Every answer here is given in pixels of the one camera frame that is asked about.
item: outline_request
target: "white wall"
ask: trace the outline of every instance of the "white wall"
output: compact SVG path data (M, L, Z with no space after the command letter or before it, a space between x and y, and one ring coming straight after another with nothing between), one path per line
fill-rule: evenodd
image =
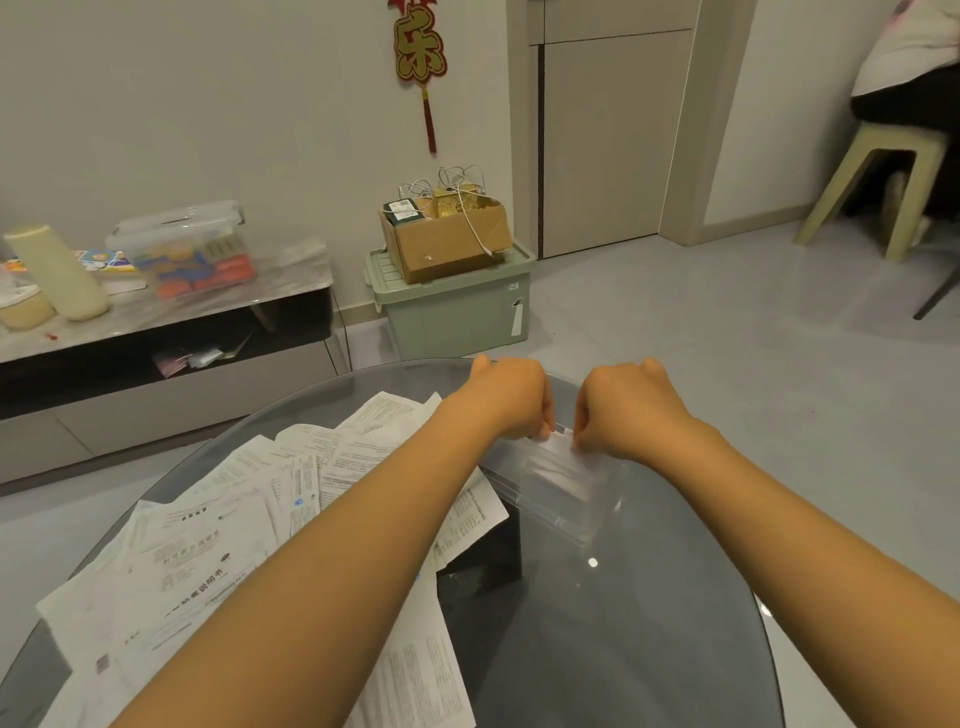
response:
M706 223L814 202L850 141L850 92L897 0L758 0Z
M399 182L476 162L513 197L504 0L435 9L433 159L386 0L7 0L0 228L96 247L123 218L235 198L254 247L319 232L341 305L369 300L362 253Z

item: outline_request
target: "black table leg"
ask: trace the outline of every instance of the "black table leg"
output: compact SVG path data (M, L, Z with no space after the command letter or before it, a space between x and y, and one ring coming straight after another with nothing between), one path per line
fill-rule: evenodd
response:
M936 307L937 303L942 301L944 297L956 288L957 285L960 285L960 265L958 265L953 273L950 274L950 277L947 281L937 289L937 292L930 297L930 300L924 303L924 307L917 311L917 315L914 316L914 319L917 321L922 321L926 314Z

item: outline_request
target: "hand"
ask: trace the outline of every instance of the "hand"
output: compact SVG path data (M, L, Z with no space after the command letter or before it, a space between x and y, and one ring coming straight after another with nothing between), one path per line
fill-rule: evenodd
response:
M699 421L656 359L594 369L577 397L574 446L656 467Z
M454 396L467 417L489 422L494 437L546 440L556 424L553 393L543 367L532 359L501 359L480 354L470 379Z

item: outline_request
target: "door frame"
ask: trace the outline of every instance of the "door frame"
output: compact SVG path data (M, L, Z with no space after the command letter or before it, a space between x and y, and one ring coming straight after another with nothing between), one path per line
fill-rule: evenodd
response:
M527 8L506 0L514 233L536 247L538 199L531 160ZM704 220L757 0L701 0L686 78L660 235L680 245L706 242Z

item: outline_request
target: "person's left hand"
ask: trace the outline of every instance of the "person's left hand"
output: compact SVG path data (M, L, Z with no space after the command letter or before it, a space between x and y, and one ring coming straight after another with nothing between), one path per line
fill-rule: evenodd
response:
M457 392L466 416L490 422L496 437L546 440L556 425L550 380L538 361L480 354Z

